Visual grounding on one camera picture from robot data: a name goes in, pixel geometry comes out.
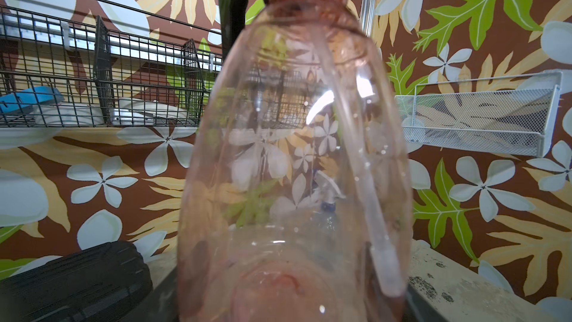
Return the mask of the orange translucent spray bottle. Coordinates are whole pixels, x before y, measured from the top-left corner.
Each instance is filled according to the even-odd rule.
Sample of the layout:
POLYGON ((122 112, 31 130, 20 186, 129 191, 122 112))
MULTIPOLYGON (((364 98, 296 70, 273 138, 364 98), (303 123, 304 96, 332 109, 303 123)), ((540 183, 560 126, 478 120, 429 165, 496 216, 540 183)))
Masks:
POLYGON ((224 59, 178 229, 181 321, 400 321, 412 239, 393 87, 347 0, 271 0, 224 59), (340 260, 312 252, 314 171, 337 202, 340 260))

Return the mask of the clear blue spray bottle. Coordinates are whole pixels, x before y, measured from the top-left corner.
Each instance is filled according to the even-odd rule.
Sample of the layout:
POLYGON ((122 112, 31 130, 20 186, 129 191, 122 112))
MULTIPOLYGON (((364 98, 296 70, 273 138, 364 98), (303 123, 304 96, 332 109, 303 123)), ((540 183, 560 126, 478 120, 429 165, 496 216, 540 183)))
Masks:
POLYGON ((317 203, 311 214, 312 252, 316 261, 328 272, 336 268, 341 254, 338 239, 341 236, 340 219, 336 213, 337 202, 345 195, 335 182, 323 171, 314 171, 314 192, 318 193, 317 203))

